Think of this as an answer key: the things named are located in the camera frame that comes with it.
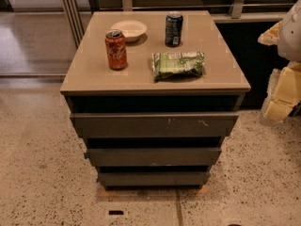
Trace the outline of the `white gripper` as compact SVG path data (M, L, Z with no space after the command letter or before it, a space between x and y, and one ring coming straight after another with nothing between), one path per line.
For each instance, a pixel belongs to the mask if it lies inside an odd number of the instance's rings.
M277 22L258 37L258 43L263 45L277 45L281 21ZM301 63L290 62L279 75L273 93L273 101L263 113L266 119L283 121L301 102Z

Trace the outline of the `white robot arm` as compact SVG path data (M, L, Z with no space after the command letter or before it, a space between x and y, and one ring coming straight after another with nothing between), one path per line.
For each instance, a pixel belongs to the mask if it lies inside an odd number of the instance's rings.
M276 45L277 53L289 61L281 71L270 75L267 98L261 117L270 122L283 122L301 102L301 0L284 18L258 37L258 43Z

